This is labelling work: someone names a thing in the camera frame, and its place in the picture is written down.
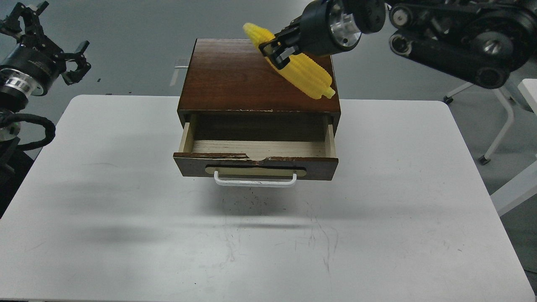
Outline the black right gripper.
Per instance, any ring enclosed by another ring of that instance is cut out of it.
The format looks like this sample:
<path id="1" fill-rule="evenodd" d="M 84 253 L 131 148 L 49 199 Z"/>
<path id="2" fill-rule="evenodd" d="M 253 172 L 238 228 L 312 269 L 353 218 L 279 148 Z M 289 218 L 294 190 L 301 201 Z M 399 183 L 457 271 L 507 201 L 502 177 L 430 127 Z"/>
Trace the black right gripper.
<path id="1" fill-rule="evenodd" d="M 302 14 L 272 33 L 261 28 L 258 50 L 271 57 L 271 64 L 282 70 L 292 55 L 301 53 L 326 57 L 353 50 L 361 39 L 358 25 L 360 6 L 356 0 L 314 0 Z"/>

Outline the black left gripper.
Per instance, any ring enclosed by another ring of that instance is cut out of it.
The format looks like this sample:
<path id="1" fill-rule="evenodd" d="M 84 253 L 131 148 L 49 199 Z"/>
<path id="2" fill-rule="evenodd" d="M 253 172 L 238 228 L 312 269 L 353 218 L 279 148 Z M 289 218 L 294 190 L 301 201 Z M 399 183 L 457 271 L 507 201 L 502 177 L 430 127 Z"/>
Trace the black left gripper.
<path id="1" fill-rule="evenodd" d="M 44 34 L 39 20 L 48 5 L 44 1 L 31 8 L 17 3 L 11 13 L 0 21 L 0 32 L 14 37 L 19 43 L 1 62 L 2 93 L 25 97 L 43 96 L 60 74 L 65 84 L 73 85 L 79 83 L 91 69 L 84 55 L 90 44 L 88 40 L 82 41 L 74 53 L 61 53 L 61 60 L 77 65 L 75 70 L 66 71 L 64 62 L 56 62 L 38 51 L 54 48 L 54 42 Z"/>

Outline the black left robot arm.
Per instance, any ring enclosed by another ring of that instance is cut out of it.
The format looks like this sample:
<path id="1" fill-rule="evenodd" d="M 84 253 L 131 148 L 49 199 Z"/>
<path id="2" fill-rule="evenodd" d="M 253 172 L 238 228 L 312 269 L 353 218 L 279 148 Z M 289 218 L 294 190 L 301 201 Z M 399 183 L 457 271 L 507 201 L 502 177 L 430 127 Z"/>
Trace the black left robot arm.
<path id="1" fill-rule="evenodd" d="M 91 69 L 84 55 L 88 41 L 67 53 L 44 34 L 39 17 L 48 5 L 47 1 L 36 6 L 19 2 L 1 20 L 1 33 L 16 40 L 15 48 L 0 66 L 1 213 L 34 162 L 26 151 L 42 148 L 55 138 L 52 121 L 23 113 L 29 97 L 46 95 L 59 76 L 67 85 L 78 83 Z"/>

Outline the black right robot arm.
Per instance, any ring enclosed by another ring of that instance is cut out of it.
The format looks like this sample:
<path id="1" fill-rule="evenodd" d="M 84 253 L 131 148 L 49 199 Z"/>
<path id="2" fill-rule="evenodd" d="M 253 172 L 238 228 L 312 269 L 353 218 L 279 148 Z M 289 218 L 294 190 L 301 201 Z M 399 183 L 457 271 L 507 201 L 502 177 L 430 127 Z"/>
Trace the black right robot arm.
<path id="1" fill-rule="evenodd" d="M 386 19 L 393 53 L 485 89 L 536 51 L 535 0 L 315 0 L 259 50 L 283 69 L 292 55 L 348 52 Z"/>

